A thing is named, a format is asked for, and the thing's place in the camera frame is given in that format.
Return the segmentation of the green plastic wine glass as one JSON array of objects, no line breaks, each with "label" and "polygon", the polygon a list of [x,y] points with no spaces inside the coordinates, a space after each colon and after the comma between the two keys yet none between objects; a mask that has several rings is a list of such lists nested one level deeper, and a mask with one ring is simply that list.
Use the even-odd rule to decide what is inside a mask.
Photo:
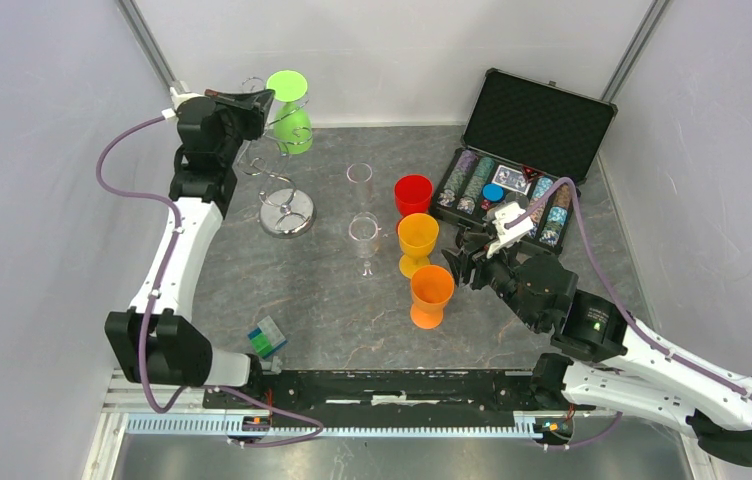
[{"label": "green plastic wine glass", "polygon": [[311,119],[306,111],[308,82],[294,70],[273,73],[266,86],[274,91],[281,107],[271,122],[273,134],[281,150],[288,155],[307,152],[313,144]]}]

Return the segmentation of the orange plastic wine glass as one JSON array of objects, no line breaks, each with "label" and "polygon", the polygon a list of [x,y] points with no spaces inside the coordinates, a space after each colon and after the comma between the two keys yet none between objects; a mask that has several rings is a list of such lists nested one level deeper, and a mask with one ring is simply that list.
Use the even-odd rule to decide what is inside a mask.
[{"label": "orange plastic wine glass", "polygon": [[412,322],[421,329],[438,327],[443,321],[444,309],[455,290],[455,281],[451,273],[437,265],[422,267],[413,274],[410,290]]}]

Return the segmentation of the yellow plastic wine glass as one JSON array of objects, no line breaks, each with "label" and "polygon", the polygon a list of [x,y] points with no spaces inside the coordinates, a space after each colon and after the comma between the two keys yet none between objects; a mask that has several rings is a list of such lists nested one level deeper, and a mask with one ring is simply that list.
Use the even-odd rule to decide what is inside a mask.
[{"label": "yellow plastic wine glass", "polygon": [[398,266],[403,276],[411,279],[421,268],[430,264],[440,227],[438,221],[425,213],[405,216],[397,226],[397,235],[402,251]]}]

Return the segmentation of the red plastic wine glass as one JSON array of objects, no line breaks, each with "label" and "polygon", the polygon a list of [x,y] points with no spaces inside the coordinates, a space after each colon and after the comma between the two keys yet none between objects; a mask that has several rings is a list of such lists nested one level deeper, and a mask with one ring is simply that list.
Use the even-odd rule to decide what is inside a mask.
[{"label": "red plastic wine glass", "polygon": [[402,217],[427,213],[433,193],[433,184],[427,177],[418,174],[403,176],[394,186],[396,208]]}]

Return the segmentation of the clear wine glass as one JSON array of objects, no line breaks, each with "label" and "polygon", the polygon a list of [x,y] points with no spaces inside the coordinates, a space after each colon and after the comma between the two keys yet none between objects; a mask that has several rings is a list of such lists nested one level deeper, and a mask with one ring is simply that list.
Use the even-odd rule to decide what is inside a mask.
[{"label": "clear wine glass", "polygon": [[381,238],[377,217],[371,212],[356,214],[348,224],[347,236],[358,259],[358,272],[364,278],[373,278],[373,258],[379,250]]}]

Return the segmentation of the clear flute glass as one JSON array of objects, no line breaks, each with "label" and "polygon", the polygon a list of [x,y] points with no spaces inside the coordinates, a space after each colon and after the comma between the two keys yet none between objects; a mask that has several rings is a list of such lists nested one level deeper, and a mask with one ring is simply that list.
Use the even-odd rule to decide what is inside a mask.
[{"label": "clear flute glass", "polygon": [[367,163],[354,163],[347,167],[346,177],[353,196],[353,210],[356,216],[378,221],[372,210],[373,170]]}]

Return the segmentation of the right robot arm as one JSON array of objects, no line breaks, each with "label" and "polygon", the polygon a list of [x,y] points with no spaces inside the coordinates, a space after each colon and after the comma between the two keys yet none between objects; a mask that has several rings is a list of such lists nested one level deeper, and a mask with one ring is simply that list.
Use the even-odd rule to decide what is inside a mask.
[{"label": "right robot arm", "polygon": [[524,261],[470,232],[442,252],[459,286],[485,287],[554,352],[529,382],[543,408],[614,410],[674,429],[725,462],[752,467],[752,376],[737,374],[663,339],[627,309],[578,289],[553,256]]}]

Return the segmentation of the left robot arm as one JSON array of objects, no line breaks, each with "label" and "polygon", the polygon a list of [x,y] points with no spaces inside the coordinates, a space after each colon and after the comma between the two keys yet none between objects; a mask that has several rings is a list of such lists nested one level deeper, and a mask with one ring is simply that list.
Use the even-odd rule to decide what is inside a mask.
[{"label": "left robot arm", "polygon": [[253,93],[175,95],[171,108],[149,120],[172,121],[180,138],[167,195],[147,194],[168,210],[148,274],[124,311],[108,314],[104,331],[120,369],[133,383],[177,387],[227,386],[242,407],[266,394],[257,357],[216,349],[192,324],[196,285],[211,241],[232,200],[233,164],[247,141],[260,139],[274,100]]}]

